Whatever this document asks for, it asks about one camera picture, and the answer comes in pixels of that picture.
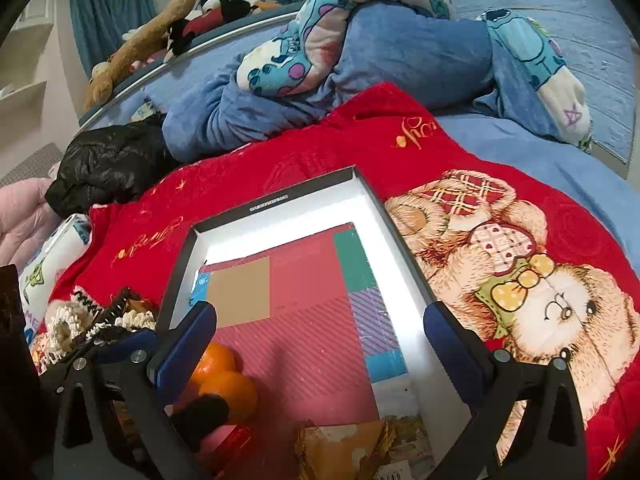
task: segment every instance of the red blanket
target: red blanket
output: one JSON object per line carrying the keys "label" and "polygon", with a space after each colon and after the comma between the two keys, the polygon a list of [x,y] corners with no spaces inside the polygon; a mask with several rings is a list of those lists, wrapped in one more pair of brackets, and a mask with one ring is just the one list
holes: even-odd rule
{"label": "red blanket", "polygon": [[[100,303],[121,287],[161,301],[192,224],[300,181],[357,165],[436,294],[492,348],[569,361],[586,424],[589,478],[640,423],[640,283],[609,233],[564,194],[462,150],[392,85],[325,120],[181,168],[135,203],[95,206],[75,285]],[[504,453],[516,410],[500,443]]]}

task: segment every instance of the green square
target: green square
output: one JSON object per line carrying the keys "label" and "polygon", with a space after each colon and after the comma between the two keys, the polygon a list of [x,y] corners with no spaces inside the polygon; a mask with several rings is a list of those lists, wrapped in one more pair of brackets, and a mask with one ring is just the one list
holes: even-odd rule
{"label": "green square", "polygon": [[336,233],[334,245],[348,292],[377,285],[356,229]]}

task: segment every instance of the orange fruit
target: orange fruit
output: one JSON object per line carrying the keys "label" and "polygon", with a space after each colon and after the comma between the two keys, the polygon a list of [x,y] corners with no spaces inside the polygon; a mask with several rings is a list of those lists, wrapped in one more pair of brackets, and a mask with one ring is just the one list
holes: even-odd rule
{"label": "orange fruit", "polygon": [[238,372],[211,374],[198,391],[200,395],[218,395],[229,406],[228,424],[241,424],[255,413],[258,392],[254,381]]}
{"label": "orange fruit", "polygon": [[200,387],[211,374],[235,372],[236,369],[236,358],[231,349],[212,341],[202,354],[190,381]]}

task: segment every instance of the white barcode label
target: white barcode label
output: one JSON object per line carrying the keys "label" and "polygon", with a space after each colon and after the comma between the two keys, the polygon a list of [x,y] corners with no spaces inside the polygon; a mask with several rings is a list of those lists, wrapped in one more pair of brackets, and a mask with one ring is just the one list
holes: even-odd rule
{"label": "white barcode label", "polygon": [[373,477],[373,480],[414,480],[411,476],[407,460],[383,465]]}

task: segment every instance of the black jacket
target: black jacket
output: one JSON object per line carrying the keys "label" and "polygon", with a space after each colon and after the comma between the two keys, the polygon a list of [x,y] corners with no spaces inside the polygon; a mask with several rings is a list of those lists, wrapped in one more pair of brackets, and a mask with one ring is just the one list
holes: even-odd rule
{"label": "black jacket", "polygon": [[162,137],[162,116],[82,132],[66,149],[46,193],[62,218],[93,204],[134,200],[178,166]]}

